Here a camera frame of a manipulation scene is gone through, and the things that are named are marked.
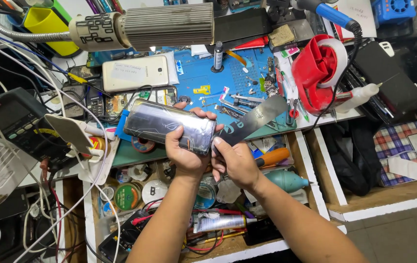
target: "tile floor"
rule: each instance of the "tile floor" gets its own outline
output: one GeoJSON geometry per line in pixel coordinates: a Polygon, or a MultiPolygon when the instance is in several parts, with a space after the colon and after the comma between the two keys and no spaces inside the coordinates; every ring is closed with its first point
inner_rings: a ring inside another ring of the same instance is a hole
{"type": "Polygon", "coordinates": [[[344,224],[371,263],[417,262],[417,208],[344,224]]]}

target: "black bag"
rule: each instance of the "black bag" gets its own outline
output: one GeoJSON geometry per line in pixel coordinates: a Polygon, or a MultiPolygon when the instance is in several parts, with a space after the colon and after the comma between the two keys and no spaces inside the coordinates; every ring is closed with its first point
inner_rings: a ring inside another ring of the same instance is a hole
{"type": "Polygon", "coordinates": [[[382,165],[377,157],[374,135],[380,125],[358,118],[321,127],[335,173],[341,186],[364,196],[380,181],[382,165]],[[343,146],[344,138],[353,143],[352,159],[343,146]]]}

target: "hand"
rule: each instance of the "hand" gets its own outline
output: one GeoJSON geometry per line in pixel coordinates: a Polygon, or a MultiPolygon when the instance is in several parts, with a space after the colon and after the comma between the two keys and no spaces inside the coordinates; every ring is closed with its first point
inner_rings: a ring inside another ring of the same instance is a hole
{"type": "Polygon", "coordinates": [[[246,142],[240,142],[231,147],[222,138],[217,137],[213,143],[224,158],[224,160],[217,159],[215,153],[212,152],[212,166],[214,168],[212,173],[215,181],[220,180],[220,173],[227,171],[236,186],[248,191],[254,190],[262,173],[246,142]]]}
{"type": "MultiPolygon", "coordinates": [[[[186,103],[175,104],[174,107],[178,109],[184,109],[187,106],[186,103]]],[[[201,118],[209,118],[216,120],[217,115],[210,111],[203,111],[201,108],[194,108],[190,110],[201,118]]],[[[219,132],[223,129],[224,125],[219,124],[215,128],[215,132],[219,132]]],[[[186,149],[179,147],[179,139],[184,132],[184,128],[180,125],[174,131],[166,135],[165,146],[166,154],[168,158],[176,164],[177,176],[192,176],[200,179],[202,174],[207,169],[210,161],[210,156],[199,156],[193,152],[189,152],[186,149]]]]}

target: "red tape dispenser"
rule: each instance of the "red tape dispenser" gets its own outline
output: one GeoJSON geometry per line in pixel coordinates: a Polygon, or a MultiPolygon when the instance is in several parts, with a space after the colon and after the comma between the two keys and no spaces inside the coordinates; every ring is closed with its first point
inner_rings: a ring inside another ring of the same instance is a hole
{"type": "MultiPolygon", "coordinates": [[[[333,87],[346,68],[348,55],[340,40],[317,35],[292,64],[292,73],[305,110],[319,115],[332,101],[333,87]]],[[[336,96],[336,106],[349,100],[351,92],[336,96]]]]}

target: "glue tube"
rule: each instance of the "glue tube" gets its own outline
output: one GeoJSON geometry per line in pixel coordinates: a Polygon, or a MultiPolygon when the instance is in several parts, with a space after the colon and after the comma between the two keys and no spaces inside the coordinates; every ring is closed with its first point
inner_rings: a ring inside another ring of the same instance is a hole
{"type": "Polygon", "coordinates": [[[245,228],[257,219],[246,218],[244,215],[220,216],[219,218],[199,218],[194,216],[194,234],[224,229],[245,228]]]}

